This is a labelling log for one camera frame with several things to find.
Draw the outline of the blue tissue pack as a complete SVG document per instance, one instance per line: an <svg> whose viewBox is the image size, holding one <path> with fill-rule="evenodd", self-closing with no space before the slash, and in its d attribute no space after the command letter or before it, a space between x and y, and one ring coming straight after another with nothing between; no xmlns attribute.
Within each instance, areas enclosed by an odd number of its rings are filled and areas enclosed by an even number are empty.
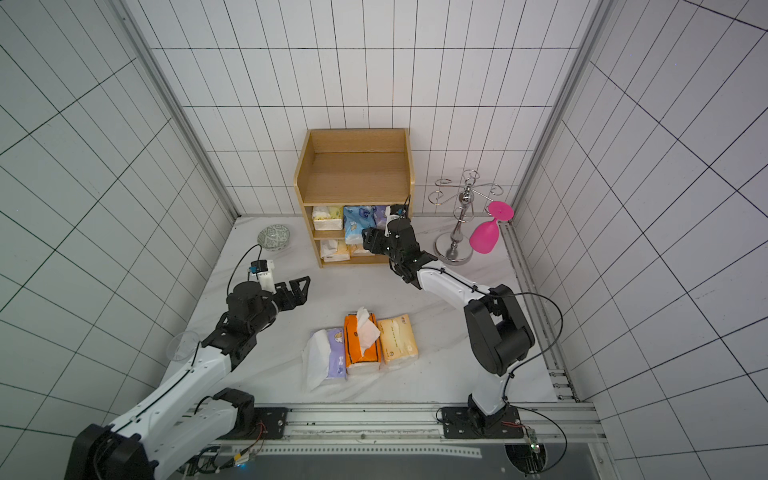
<svg viewBox="0 0 768 480"><path fill-rule="evenodd" d="M345 206L343 218L344 240L347 245L362 245L363 231L376 227L372 206Z"/></svg>

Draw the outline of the purple white tissue pack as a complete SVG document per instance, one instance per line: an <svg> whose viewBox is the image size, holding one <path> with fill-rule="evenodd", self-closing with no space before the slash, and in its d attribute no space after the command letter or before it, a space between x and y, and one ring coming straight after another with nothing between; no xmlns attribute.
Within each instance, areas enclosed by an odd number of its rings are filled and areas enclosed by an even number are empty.
<svg viewBox="0 0 768 480"><path fill-rule="evenodd" d="M323 385L347 379L342 328L315 331L302 352L304 389L313 391Z"/></svg>

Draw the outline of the orange tissue box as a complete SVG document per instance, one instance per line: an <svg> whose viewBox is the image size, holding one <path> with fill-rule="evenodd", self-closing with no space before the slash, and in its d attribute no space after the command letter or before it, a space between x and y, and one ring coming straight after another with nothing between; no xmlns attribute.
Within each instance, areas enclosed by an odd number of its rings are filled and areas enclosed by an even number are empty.
<svg viewBox="0 0 768 480"><path fill-rule="evenodd" d="M348 376L373 374L380 370L380 331L365 307L347 315L343 324L345 366Z"/></svg>

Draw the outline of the white green tissue pack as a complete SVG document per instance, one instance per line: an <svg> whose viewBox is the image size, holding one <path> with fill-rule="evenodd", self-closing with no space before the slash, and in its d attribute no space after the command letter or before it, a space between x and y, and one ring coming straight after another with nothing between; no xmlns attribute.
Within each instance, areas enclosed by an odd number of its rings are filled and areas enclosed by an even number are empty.
<svg viewBox="0 0 768 480"><path fill-rule="evenodd" d="M342 206L313 206L311 221L315 231L338 231L343 229Z"/></svg>

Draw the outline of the beige tissue pack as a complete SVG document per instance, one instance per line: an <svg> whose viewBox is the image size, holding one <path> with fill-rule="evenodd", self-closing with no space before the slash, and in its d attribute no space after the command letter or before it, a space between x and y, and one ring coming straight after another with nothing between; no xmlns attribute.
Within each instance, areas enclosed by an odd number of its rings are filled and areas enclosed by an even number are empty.
<svg viewBox="0 0 768 480"><path fill-rule="evenodd" d="M377 321L382 358L390 369L407 366L419 357L419 349L407 314Z"/></svg>

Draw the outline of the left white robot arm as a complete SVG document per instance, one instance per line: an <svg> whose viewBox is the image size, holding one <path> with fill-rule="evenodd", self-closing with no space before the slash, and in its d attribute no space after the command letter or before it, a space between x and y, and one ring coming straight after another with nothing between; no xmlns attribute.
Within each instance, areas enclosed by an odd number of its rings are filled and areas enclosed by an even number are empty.
<svg viewBox="0 0 768 480"><path fill-rule="evenodd" d="M215 329L178 371L112 423L91 424L75 438L66 478L166 479L216 440L282 438L287 408L259 407L253 395L219 383L278 314L306 303L310 284L300 277L273 290L251 280L236 285Z"/></svg>

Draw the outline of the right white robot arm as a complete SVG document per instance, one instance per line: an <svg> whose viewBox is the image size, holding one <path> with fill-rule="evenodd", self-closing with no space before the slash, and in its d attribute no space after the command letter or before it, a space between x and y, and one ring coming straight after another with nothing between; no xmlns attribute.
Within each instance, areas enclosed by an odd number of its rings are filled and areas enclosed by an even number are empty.
<svg viewBox="0 0 768 480"><path fill-rule="evenodd" d="M478 380L467 407L455 411L452 424L479 438L521 430L518 411L506 400L506 382L511 367L528 359L536 340L516 294L505 285L477 285L451 271L421 249L406 218L392 220L387 231L368 229L363 239L366 248L387 260L390 270L322 269L317 283L304 280L301 286L311 298L308 319L370 306L373 323L382 326L389 313L416 312L420 338L464 324Z"/></svg>

